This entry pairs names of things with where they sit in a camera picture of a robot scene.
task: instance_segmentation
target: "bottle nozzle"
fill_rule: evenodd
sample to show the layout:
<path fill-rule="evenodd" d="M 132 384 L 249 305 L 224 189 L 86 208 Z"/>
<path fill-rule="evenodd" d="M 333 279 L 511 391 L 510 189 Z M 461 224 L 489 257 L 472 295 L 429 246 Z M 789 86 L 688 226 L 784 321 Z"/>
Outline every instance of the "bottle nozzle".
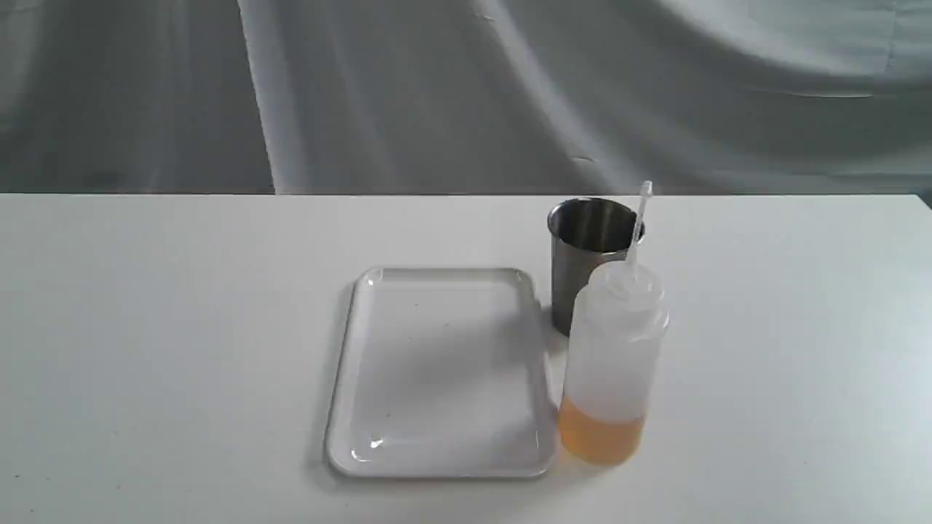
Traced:
<path fill-rule="evenodd" d="M 637 208 L 637 218 L 635 219 L 635 228 L 631 232 L 631 243 L 628 246 L 627 263 L 633 270 L 637 278 L 637 241 L 640 239 L 641 225 L 644 224 L 644 213 L 647 211 L 647 200 L 653 196 L 653 184 L 650 180 L 645 180 L 641 185 L 641 200 Z"/>

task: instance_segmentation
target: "tray rim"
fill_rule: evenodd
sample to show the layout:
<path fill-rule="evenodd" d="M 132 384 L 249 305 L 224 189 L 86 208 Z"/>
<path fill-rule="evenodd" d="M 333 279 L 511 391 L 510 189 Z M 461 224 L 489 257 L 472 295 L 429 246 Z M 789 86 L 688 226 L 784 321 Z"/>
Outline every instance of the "tray rim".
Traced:
<path fill-rule="evenodd" d="M 347 307 L 347 321 L 346 326 L 343 329 L 343 339 L 340 341 L 340 354 L 339 359 L 336 365 L 336 373 L 334 378 L 334 389 L 330 397 L 330 409 L 327 413 L 327 425 L 324 430 L 323 438 L 323 455 L 326 459 L 326 463 L 330 468 L 341 476 L 347 478 L 357 478 L 357 479 L 398 479 L 398 480 L 483 480 L 483 479 L 494 479 L 494 480 L 504 480 L 504 481 L 520 481 L 520 480 L 536 480 L 543 476 L 546 476 L 556 465 L 557 459 L 559 457 L 559 439 L 554 435 L 554 450 L 547 458 L 546 461 L 541 461 L 538 466 L 533 468 L 528 468 L 529 473 L 527 474 L 517 474 L 517 475 L 364 475 L 358 472 L 355 472 L 343 464 L 340 463 L 340 460 L 336 458 L 334 453 L 334 444 L 333 444 L 333 431 L 334 431 L 334 411 L 338 403 L 338 400 L 343 396 L 342 392 L 342 380 L 340 377 L 344 372 L 344 366 L 346 365 L 346 353 L 347 353 L 347 334 L 353 327 L 353 308 L 358 303 L 358 295 L 361 293 L 361 289 L 366 285 L 366 281 L 369 279 L 370 275 L 375 272 L 381 272 L 383 270 L 413 270 L 413 271 L 470 271 L 470 272 L 484 272 L 484 271 L 508 271 L 512 272 L 519 277 L 519 280 L 526 283 L 522 287 L 525 287 L 528 292 L 528 298 L 531 303 L 536 304 L 538 310 L 541 309 L 541 302 L 537 299 L 537 294 L 534 289 L 534 281 L 531 279 L 530 275 L 523 269 L 509 267 L 509 266 L 373 266 L 365 271 L 363 271 L 359 277 L 353 281 L 352 292 L 349 298 L 349 305 Z M 546 393 L 547 401 L 553 405 L 554 404 L 554 382 L 552 378 L 552 370 L 550 368 L 550 355 L 548 354 L 546 348 L 546 338 L 542 329 L 541 324 L 541 314 L 536 315 L 536 320 L 534 324 L 537 326 L 537 331 L 540 333 L 538 337 L 541 342 L 541 364 L 543 366 L 543 380 L 544 380 L 544 390 Z"/>

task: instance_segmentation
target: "translucent bottle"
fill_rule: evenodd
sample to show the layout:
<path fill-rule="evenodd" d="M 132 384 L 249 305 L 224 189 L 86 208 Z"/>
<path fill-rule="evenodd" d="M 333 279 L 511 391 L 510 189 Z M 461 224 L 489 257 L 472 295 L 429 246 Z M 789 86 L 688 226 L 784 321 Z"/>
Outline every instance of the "translucent bottle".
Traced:
<path fill-rule="evenodd" d="M 630 258 L 592 272 L 569 332 L 560 437 L 595 464 L 619 464 L 637 450 L 669 324 L 660 278 Z"/>

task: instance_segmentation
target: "cup rim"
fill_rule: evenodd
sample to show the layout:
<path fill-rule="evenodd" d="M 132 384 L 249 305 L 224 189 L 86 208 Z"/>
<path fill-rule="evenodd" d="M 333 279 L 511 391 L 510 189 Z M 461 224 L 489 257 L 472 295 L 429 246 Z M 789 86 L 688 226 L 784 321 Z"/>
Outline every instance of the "cup rim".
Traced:
<path fill-rule="evenodd" d="M 631 209 L 630 207 L 628 207 L 628 206 L 622 204 L 622 203 L 619 202 L 619 201 L 615 201 L 615 200 L 612 200 L 612 199 L 602 199 L 602 198 L 600 198 L 600 197 L 577 197 L 577 198 L 573 198 L 573 199 L 566 199 L 566 200 L 563 200 L 562 202 L 558 203 L 556 206 L 554 206 L 554 208 L 550 210 L 550 213 L 547 214 L 547 230 L 550 231 L 550 236 L 551 236 L 551 237 L 553 237 L 553 238 L 556 239 L 557 241 L 559 241 L 559 242 L 563 243 L 564 245 L 567 245 L 567 246 L 569 246 L 569 247 L 571 247 L 571 248 L 573 248 L 573 249 L 578 249 L 578 250 L 580 250 L 580 251 L 585 251 L 586 253 L 593 253 L 593 254 L 596 254 L 596 255 L 617 255 L 617 254 L 620 254 L 620 253 L 626 253 L 629 249 L 631 249 L 631 243 L 629 242 L 629 243 L 628 243 L 628 247 L 626 247 L 626 248 L 624 248 L 624 249 L 619 249 L 619 250 L 616 250 L 616 251 L 593 251 L 593 250 L 591 250 L 591 249 L 585 249 L 585 248 L 582 248 L 582 247 L 575 246 L 575 245 L 573 245 L 573 244 L 571 244 L 571 243 L 569 243 L 569 242 L 564 241 L 563 239 L 561 239 L 560 236 L 559 236 L 558 234 L 556 234 L 556 232 L 554 231 L 554 216 L 560 211 L 560 209 L 562 209 L 563 207 L 565 207 L 565 206 L 567 206 L 567 205 L 569 205 L 569 204 L 571 204 L 571 203 L 575 203 L 575 202 L 607 202 L 607 203 L 612 204 L 612 205 L 622 206 L 622 207 L 625 208 L 628 212 L 630 212 L 631 214 L 637 216 L 637 211 Z M 646 233 L 647 233 L 647 224 L 645 224 L 645 223 L 642 222 L 642 223 L 641 223 L 640 235 L 637 236 L 637 244 L 638 244 L 638 245 L 640 245 L 640 244 L 644 241 L 644 235 L 645 235 Z"/>

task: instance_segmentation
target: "plastic squeeze bottle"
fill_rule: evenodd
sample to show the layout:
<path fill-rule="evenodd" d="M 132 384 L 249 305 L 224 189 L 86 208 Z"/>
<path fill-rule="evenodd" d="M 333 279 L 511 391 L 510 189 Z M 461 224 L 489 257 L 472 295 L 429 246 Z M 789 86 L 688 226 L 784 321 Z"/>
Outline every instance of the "plastic squeeze bottle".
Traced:
<path fill-rule="evenodd" d="M 645 182 L 633 239 L 650 197 Z M 637 450 L 668 324 L 664 288 L 656 273 L 637 263 L 636 242 L 625 261 L 592 272 L 573 306 L 560 405 L 560 438 L 570 453 L 613 465 Z"/>

